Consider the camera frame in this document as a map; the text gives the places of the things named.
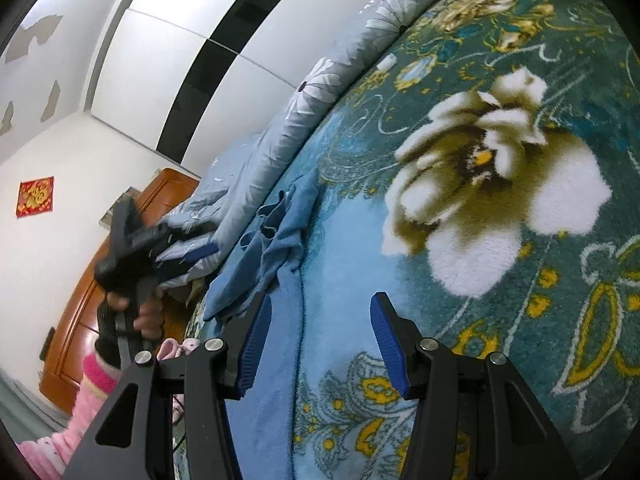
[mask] white daisy print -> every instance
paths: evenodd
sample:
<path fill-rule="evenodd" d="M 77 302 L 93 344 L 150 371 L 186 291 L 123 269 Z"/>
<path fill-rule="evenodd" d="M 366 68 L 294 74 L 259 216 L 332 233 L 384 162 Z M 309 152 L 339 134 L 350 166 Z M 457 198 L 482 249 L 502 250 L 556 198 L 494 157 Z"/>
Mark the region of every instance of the white daisy print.
<path fill-rule="evenodd" d="M 378 31 L 373 44 L 379 50 L 388 46 L 389 42 L 409 28 L 414 22 L 416 0 L 386 0 L 386 5 L 376 9 L 379 18 L 367 20 L 365 27 Z"/>
<path fill-rule="evenodd" d="M 325 73 L 333 65 L 334 62 L 325 57 L 316 63 L 293 94 L 287 107 L 287 119 L 293 114 L 302 116 L 314 115 L 315 112 L 310 104 L 313 100 L 327 104 L 335 102 L 336 97 L 329 90 L 332 86 L 340 85 L 340 76 L 333 73 Z"/>

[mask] hand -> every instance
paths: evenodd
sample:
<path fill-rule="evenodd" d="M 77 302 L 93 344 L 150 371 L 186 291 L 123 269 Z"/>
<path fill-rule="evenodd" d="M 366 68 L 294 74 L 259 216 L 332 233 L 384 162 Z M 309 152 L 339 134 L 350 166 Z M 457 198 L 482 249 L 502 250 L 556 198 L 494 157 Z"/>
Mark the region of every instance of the hand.
<path fill-rule="evenodd" d="M 156 289 L 155 295 L 138 309 L 138 318 L 133 322 L 133 328 L 142 333 L 142 337 L 151 341 L 159 340 L 162 337 L 162 326 L 164 316 L 162 316 L 163 292 Z M 129 300 L 116 294 L 107 293 L 107 304 L 116 312 L 123 312 L 129 307 Z"/>

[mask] floral blanket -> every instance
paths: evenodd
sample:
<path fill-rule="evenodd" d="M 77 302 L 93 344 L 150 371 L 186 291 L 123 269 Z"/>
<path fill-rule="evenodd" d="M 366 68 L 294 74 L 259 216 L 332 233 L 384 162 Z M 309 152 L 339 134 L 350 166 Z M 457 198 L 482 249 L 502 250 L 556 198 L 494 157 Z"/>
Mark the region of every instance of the floral blanket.
<path fill-rule="evenodd" d="M 389 51 L 272 192 L 316 167 L 326 184 L 295 476 L 399 477 L 415 405 L 370 327 L 383 290 L 453 351 L 507 354 L 597 478 L 640 415 L 640 60 L 599 0 L 442 0 Z M 472 480 L 458 439 L 453 480 Z"/>

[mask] pink fleece sleeve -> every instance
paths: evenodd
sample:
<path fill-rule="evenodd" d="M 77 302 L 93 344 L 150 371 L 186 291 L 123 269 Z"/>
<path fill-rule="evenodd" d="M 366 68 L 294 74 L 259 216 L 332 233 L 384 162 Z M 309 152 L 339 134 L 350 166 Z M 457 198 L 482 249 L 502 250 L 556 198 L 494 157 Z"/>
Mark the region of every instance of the pink fleece sleeve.
<path fill-rule="evenodd" d="M 84 377 L 66 430 L 44 436 L 36 442 L 18 444 L 18 449 L 42 480 L 60 480 L 84 432 L 104 400 L 113 391 L 121 372 L 110 367 L 94 352 L 83 362 Z"/>

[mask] metal screw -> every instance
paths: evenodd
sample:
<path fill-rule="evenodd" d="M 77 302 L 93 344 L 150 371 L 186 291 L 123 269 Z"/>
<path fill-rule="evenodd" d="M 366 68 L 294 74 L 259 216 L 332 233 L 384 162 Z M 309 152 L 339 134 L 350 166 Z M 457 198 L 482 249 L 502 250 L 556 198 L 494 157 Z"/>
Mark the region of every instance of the metal screw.
<path fill-rule="evenodd" d="M 209 350 L 210 352 L 215 352 L 216 350 L 222 350 L 222 347 L 225 345 L 225 342 L 222 339 L 218 339 L 217 337 L 213 339 L 209 339 L 206 343 L 204 343 L 204 348 Z"/>
<path fill-rule="evenodd" d="M 143 350 L 142 352 L 138 352 L 136 354 L 136 356 L 134 357 L 134 361 L 139 366 L 144 366 L 146 364 L 149 364 L 152 358 L 153 354 L 149 350 Z"/>
<path fill-rule="evenodd" d="M 502 352 L 492 352 L 489 356 L 489 361 L 494 365 L 502 366 L 507 364 L 507 357 Z"/>
<path fill-rule="evenodd" d="M 426 350 L 427 352 L 433 352 L 436 348 L 438 348 L 438 342 L 431 337 L 425 337 L 423 339 L 420 339 L 420 348 Z"/>

